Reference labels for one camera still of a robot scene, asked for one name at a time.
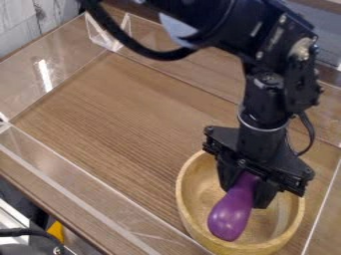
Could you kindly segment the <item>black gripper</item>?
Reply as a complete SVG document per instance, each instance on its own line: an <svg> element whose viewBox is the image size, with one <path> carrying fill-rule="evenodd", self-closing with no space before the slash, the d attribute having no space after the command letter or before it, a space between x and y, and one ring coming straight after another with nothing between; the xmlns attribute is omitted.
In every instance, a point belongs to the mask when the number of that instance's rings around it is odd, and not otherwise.
<svg viewBox="0 0 341 255"><path fill-rule="evenodd" d="M261 180L256 185L253 207L267 209L279 191L304 196L315 170L300 156L308 152L316 138L307 114L299 115L309 133L309 144L296 151L288 138L288 125L259 129L240 122L240 128L208 126L203 149L215 156L220 186L228 192L240 176L248 172Z"/></svg>

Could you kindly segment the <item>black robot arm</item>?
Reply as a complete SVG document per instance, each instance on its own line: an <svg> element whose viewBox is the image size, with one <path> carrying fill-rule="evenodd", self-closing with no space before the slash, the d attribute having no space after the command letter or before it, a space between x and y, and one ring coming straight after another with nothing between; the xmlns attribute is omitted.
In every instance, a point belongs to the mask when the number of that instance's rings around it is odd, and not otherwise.
<svg viewBox="0 0 341 255"><path fill-rule="evenodd" d="M177 61L215 47L243 62L245 91L239 127L204 129L203 149L217 162L220 186L231 191L245 173L256 176L252 205L264 209L276 195L301 196L315 170L291 145L288 126L299 118L309 138L316 131L307 110L320 103L314 25L284 0L133 0L160 13L180 44L174 50L146 47L117 23L102 0L79 0L112 36L136 53L160 61Z"/></svg>

